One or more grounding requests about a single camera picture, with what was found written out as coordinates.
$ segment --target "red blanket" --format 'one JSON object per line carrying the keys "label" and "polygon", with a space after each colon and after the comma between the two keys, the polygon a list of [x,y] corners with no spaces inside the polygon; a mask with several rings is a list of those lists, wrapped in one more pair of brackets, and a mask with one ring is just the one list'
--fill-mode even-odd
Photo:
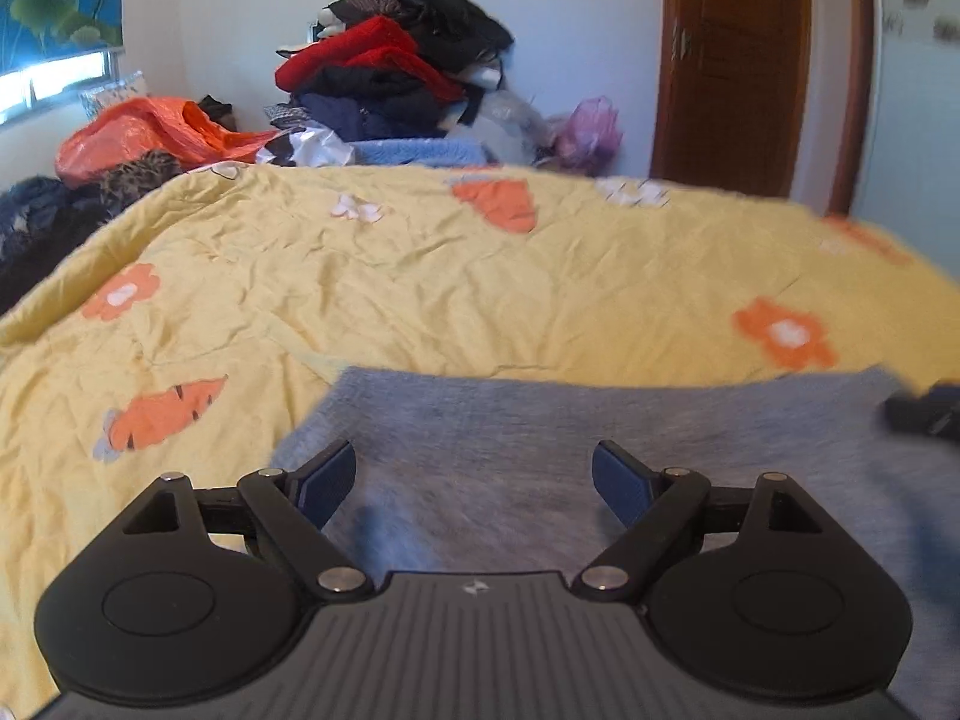
{"label": "red blanket", "polygon": [[292,56],[277,70],[277,86],[294,92],[326,65],[404,71],[424,81],[441,103],[453,103],[464,95],[458,84],[416,55],[416,41],[386,16],[374,16]]}

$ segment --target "yellow floral blanket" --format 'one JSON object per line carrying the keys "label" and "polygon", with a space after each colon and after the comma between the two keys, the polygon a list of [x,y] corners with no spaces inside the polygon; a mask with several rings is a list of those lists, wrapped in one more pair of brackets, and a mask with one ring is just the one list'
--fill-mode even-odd
{"label": "yellow floral blanket", "polygon": [[37,598],[136,493],[267,464],[348,365],[960,379],[960,290],[884,234],[708,191],[607,194],[525,170],[224,165],[101,230],[0,322],[0,704],[53,695]]}

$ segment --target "pink plastic bag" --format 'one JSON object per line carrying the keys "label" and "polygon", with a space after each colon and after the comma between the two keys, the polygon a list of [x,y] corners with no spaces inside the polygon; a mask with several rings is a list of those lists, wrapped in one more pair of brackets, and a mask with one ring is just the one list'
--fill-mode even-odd
{"label": "pink plastic bag", "polygon": [[557,156],[563,167],[584,175],[598,175],[616,156],[623,141],[616,119],[616,108],[607,98],[580,103],[557,137]]}

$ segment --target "gray garment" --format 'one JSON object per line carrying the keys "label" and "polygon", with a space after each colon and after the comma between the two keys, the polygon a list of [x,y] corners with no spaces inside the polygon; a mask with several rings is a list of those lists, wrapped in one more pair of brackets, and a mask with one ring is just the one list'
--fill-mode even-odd
{"label": "gray garment", "polygon": [[390,569],[573,574],[622,533],[590,483],[601,439],[715,485],[785,471],[910,599],[894,694],[925,720],[956,720],[960,453],[884,432],[877,406],[897,388],[879,370],[591,389],[353,368],[274,464],[295,469],[338,437],[353,442],[357,484],[325,533],[378,580]]}

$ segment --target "gray plastic base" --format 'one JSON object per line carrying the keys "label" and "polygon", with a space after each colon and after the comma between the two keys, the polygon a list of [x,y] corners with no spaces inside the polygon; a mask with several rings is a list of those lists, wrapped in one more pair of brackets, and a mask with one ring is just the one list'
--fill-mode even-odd
{"label": "gray plastic base", "polygon": [[59,698],[42,720],[908,720],[874,694],[775,707],[721,693],[656,651],[635,612],[572,596],[559,574],[397,574],[321,610],[270,674],[193,707]]}

